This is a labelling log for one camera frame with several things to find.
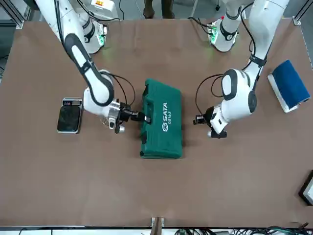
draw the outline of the wire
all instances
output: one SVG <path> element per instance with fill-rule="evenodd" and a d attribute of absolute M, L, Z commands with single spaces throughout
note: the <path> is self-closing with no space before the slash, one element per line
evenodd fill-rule
<path fill-rule="evenodd" d="M 270 226 L 265 229 L 244 229 L 242 231 L 237 230 L 234 235 L 247 235 L 248 232 L 251 232 L 249 235 L 254 234 L 263 234 L 263 235 L 272 235 L 276 232 L 285 233 L 287 235 L 308 235 L 308 230 L 305 229 L 305 227 L 308 225 L 308 223 L 305 223 L 301 225 L 299 228 L 296 229 L 287 229 L 283 227 L 277 227 L 277 226 Z"/>
<path fill-rule="evenodd" d="M 249 30 L 248 27 L 246 26 L 246 23 L 244 22 L 244 19 L 243 19 L 243 12 L 244 12 L 244 10 L 246 10 L 246 9 L 247 9 L 248 7 L 250 7 L 251 5 L 253 5 L 253 2 L 250 3 L 250 4 L 248 4 L 247 6 L 245 6 L 245 7 L 242 9 L 242 11 L 241 11 L 241 13 L 240 13 L 240 19 L 241 19 L 241 22 L 243 23 L 243 25 L 244 25 L 244 27 L 245 27 L 247 33 L 249 34 L 249 36 L 250 36 L 250 38 L 251 38 L 251 40 L 252 40 L 252 43 L 253 43 L 253 46 L 254 46 L 253 56 L 255 56 L 255 51 L 256 51 L 255 41 L 254 41 L 254 38 L 253 38 L 253 36 L 252 36 L 250 30 Z M 251 64 L 251 60 L 250 60 L 249 63 L 242 69 L 242 71 L 245 70 L 250 64 Z"/>
<path fill-rule="evenodd" d="M 198 18 L 198 21 L 199 21 L 199 25 L 201 26 L 201 28 L 204 30 L 204 32 L 207 34 L 207 35 L 213 35 L 213 33 L 209 33 L 207 30 L 205 30 L 200 18 Z"/>
<path fill-rule="evenodd" d="M 20 232 L 19 232 L 19 235 L 21 235 L 21 233 L 22 233 L 23 230 L 27 230 L 27 229 L 26 229 L 26 228 L 22 228 L 22 229 L 20 230 Z"/>
<path fill-rule="evenodd" d="M 306 4 L 308 4 L 310 0 L 307 0 L 307 2 L 302 6 L 302 8 L 300 9 L 300 11 L 298 12 L 298 14 L 296 14 L 296 16 L 294 17 L 295 19 L 298 17 L 298 15 L 300 14 L 300 12 L 303 10 L 303 8 L 306 6 Z"/>
<path fill-rule="evenodd" d="M 307 7 L 307 9 L 305 9 L 305 11 L 302 13 L 302 15 L 299 17 L 299 20 L 302 18 L 302 16 L 307 12 L 307 10 L 310 8 L 310 6 L 312 5 L 313 1 L 309 4 L 309 6 Z"/>
<path fill-rule="evenodd" d="M 207 24 L 203 24 L 203 23 L 199 22 L 199 21 L 198 21 L 196 18 L 194 18 L 194 17 L 188 17 L 187 19 L 193 20 L 193 21 L 195 21 L 197 24 L 199 24 L 199 25 L 201 25 L 201 26 L 204 26 L 204 27 L 207 27 Z"/>
<path fill-rule="evenodd" d="M 249 44 L 249 51 L 253 52 L 253 49 L 251 49 L 251 44 L 252 44 L 252 40 L 250 41 L 250 44 Z"/>
<path fill-rule="evenodd" d="M 193 231 L 192 235 L 194 235 L 195 233 L 196 233 L 197 235 L 200 235 L 197 230 L 193 229 L 192 231 Z"/>
<path fill-rule="evenodd" d="M 204 230 L 204 229 L 200 229 L 200 232 L 201 232 L 203 235 L 208 235 L 207 231 Z"/>
<path fill-rule="evenodd" d="M 124 81 L 126 81 L 132 87 L 132 90 L 133 90 L 133 93 L 134 93 L 134 98 L 133 98 L 132 102 L 130 103 L 130 106 L 132 106 L 132 104 L 135 102 L 135 99 L 136 99 L 136 91 L 135 91 L 135 88 L 132 85 L 132 83 L 129 80 L 127 80 L 125 77 L 121 77 L 119 75 L 115 75 L 115 74 L 112 74 L 112 73 L 109 73 L 109 74 L 111 76 L 113 76 L 113 77 L 119 77 L 120 79 L 123 79 Z"/>
<path fill-rule="evenodd" d="M 216 233 L 210 230 L 209 228 L 206 228 L 205 231 L 208 232 L 210 235 L 216 235 Z"/>
<path fill-rule="evenodd" d="M 214 79 L 214 81 L 212 82 L 212 85 L 211 85 L 211 93 L 213 96 L 217 97 L 217 98 L 222 98 L 223 95 L 217 95 L 217 94 L 214 94 L 213 92 L 213 86 L 214 86 L 214 83 L 219 79 L 219 78 L 222 78 L 223 76 L 219 76 L 217 78 Z"/>
<path fill-rule="evenodd" d="M 199 91 L 201 85 L 202 85 L 206 80 L 208 80 L 208 79 L 210 79 L 210 78 L 212 78 L 212 77 L 217 77 L 217 76 L 222 76 L 222 75 L 223 75 L 223 74 L 216 74 L 216 75 L 212 75 L 212 76 L 209 76 L 209 77 L 205 78 L 205 79 L 199 84 L 199 86 L 198 86 L 198 88 L 197 88 L 195 102 L 196 102 L 196 107 L 197 107 L 199 113 L 200 113 L 202 116 L 203 116 L 203 113 L 201 112 L 201 110 L 200 110 L 200 108 L 199 108 L 199 106 L 198 106 L 198 102 L 197 102 L 197 99 L 198 99 L 198 91 Z"/>
<path fill-rule="evenodd" d="M 122 8 L 121 8 L 121 1 L 122 1 L 122 0 L 119 0 L 118 7 L 119 7 L 119 9 L 121 10 L 121 12 L 123 13 L 123 20 L 124 20 L 125 13 L 124 13 L 124 11 L 123 11 Z"/>
<path fill-rule="evenodd" d="M 90 16 L 90 17 L 92 17 L 94 20 L 96 20 L 97 22 L 99 22 L 99 21 L 104 21 L 104 22 L 109 22 L 109 21 L 114 21 L 114 20 L 119 20 L 120 21 L 120 19 L 119 18 L 113 18 L 113 19 L 109 19 L 109 20 L 105 20 L 105 19 L 100 19 L 100 18 L 97 18 L 95 15 L 94 15 L 94 13 L 92 12 L 92 11 L 89 11 L 89 10 L 86 10 L 85 9 L 85 7 L 86 6 L 84 6 L 84 4 L 81 2 L 81 0 L 77 0 L 77 2 L 79 3 L 79 5 L 82 7 L 82 9 Z"/>
<path fill-rule="evenodd" d="M 125 93 L 125 90 L 123 89 L 122 85 L 121 85 L 120 82 L 118 81 L 117 77 L 123 79 L 124 81 L 126 81 L 126 82 L 131 86 L 131 88 L 132 88 L 132 90 L 133 90 L 133 93 L 134 93 L 134 98 L 133 98 L 132 102 L 131 102 L 129 105 L 132 106 L 132 104 L 134 103 L 134 101 L 135 101 L 135 99 L 136 99 L 136 91 L 135 91 L 135 88 L 134 88 L 134 86 L 132 85 L 132 83 L 131 83 L 129 80 L 127 80 L 125 77 L 112 74 L 112 73 L 107 72 L 107 71 L 105 71 L 105 70 L 101 70 L 101 71 L 99 71 L 99 72 L 100 72 L 101 74 L 110 75 L 110 76 L 112 76 L 112 77 L 117 81 L 117 83 L 119 84 L 120 88 L 121 88 L 122 91 L 123 91 L 126 104 L 127 104 L 126 93 Z"/>
<path fill-rule="evenodd" d="M 112 77 L 115 79 L 115 81 L 119 84 L 119 87 L 122 89 L 122 92 L 123 92 L 124 98 L 125 98 L 125 104 L 127 104 L 127 97 L 126 97 L 126 93 L 122 87 L 122 84 L 118 81 L 118 79 L 115 76 L 112 76 Z"/>
<path fill-rule="evenodd" d="M 178 229 L 174 235 L 178 235 L 178 233 L 181 231 L 181 229 Z"/>
<path fill-rule="evenodd" d="M 66 48 L 65 48 L 65 45 L 64 45 L 64 38 L 63 38 L 63 32 L 62 32 L 62 26 L 61 26 L 61 18 L 60 18 L 59 0 L 54 0 L 54 9 L 55 9 L 55 14 L 56 14 L 57 27 L 58 27 L 58 30 L 59 30 L 59 37 L 60 37 L 61 44 L 62 44 L 65 52 L 69 56 L 69 58 L 71 58 L 70 55 L 68 54 Z"/>

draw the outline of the table surface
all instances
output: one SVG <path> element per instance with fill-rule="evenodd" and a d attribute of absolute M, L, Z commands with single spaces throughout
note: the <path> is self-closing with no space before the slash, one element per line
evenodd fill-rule
<path fill-rule="evenodd" d="M 166 226 L 313 227 L 313 207 L 297 196 L 313 168 L 313 105 L 285 114 L 266 78 L 290 59 L 313 91 L 301 28 L 292 20 L 277 29 L 256 112 L 228 125 L 223 140 L 208 139 L 206 126 L 192 124 L 199 83 L 247 63 L 250 38 L 242 25 L 239 32 L 232 50 L 220 53 L 189 20 L 110 24 L 107 46 L 94 60 L 133 83 L 135 109 L 147 78 L 182 93 L 183 157 L 149 160 L 139 156 L 134 122 L 116 135 L 84 112 L 80 134 L 57 134 L 62 98 L 81 97 L 86 84 L 47 24 L 26 22 L 15 33 L 0 86 L 0 226 L 149 226 L 162 216 Z M 210 86 L 199 91 L 202 110 L 220 102 Z"/>

